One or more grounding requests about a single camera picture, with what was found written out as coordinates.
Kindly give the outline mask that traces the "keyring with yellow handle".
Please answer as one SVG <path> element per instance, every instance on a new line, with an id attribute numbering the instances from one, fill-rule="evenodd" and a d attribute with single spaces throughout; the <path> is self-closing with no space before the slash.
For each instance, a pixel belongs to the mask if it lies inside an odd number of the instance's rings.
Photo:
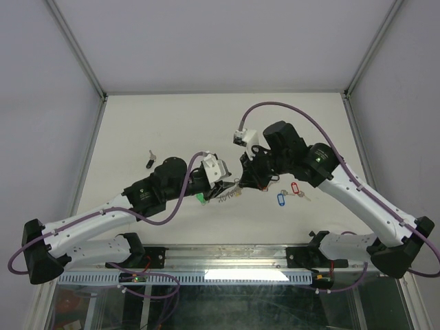
<path id="1" fill-rule="evenodd" d="M 239 186 L 239 178 L 234 179 L 233 185 L 229 187 L 225 192 L 216 197 L 219 203 L 225 202 L 231 198 L 238 197 L 242 193 L 242 188 Z"/>

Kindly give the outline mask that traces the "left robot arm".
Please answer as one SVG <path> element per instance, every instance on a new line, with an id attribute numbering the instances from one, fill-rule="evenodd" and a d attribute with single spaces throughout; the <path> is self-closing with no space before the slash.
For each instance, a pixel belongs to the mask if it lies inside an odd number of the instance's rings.
<path id="1" fill-rule="evenodd" d="M 136 233 L 118 234 L 107 241 L 96 237 L 138 221 L 162 226 L 176 215 L 176 210 L 162 221 L 153 221 L 151 217 L 165 211 L 167 202 L 175 200 L 178 209 L 184 197 L 201 193 L 210 199 L 231 186 L 226 180 L 231 172 L 216 155 L 204 154 L 197 168 L 193 168 L 193 163 L 170 157 L 148 177 L 90 212 L 53 223 L 28 221 L 23 228 L 22 248 L 25 275 L 31 284 L 49 282 L 78 265 L 100 262 L 122 267 L 140 265 L 144 248 Z"/>

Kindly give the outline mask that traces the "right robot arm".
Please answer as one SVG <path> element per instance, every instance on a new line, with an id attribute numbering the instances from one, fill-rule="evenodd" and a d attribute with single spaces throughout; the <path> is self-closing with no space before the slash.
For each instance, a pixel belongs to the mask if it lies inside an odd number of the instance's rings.
<path id="1" fill-rule="evenodd" d="M 245 147 L 240 187 L 262 190 L 273 177 L 290 174 L 339 201 L 372 231 L 364 235 L 319 231 L 307 246 L 310 263 L 367 262 L 392 278 L 402 278 L 409 271 L 434 228 L 433 221 L 394 206 L 353 173 L 329 145 L 306 145 L 291 124 L 276 122 L 263 136 L 268 148 L 260 146 L 255 130 L 234 133 L 233 142 Z"/>

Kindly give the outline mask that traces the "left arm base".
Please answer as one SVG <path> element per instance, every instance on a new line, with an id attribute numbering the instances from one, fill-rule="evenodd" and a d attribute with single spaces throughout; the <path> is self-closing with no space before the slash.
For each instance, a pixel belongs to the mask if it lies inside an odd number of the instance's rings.
<path id="1" fill-rule="evenodd" d="M 122 252 L 123 257 L 106 263 L 107 268 L 113 268 L 111 263 L 127 269 L 159 270 L 164 268 L 166 248 L 143 245 L 139 236 L 134 232 L 118 234 L 115 238 L 115 249 Z"/>

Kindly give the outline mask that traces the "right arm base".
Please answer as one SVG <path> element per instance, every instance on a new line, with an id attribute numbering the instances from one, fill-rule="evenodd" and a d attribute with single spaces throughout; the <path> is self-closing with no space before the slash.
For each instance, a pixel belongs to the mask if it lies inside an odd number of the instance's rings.
<path id="1" fill-rule="evenodd" d="M 311 241 L 307 245 L 290 246 L 285 248 L 286 262 L 289 269 L 306 269 L 317 273 L 319 269 L 347 268 L 346 259 L 327 258 L 320 250 L 322 240 L 329 231 L 310 232 Z"/>

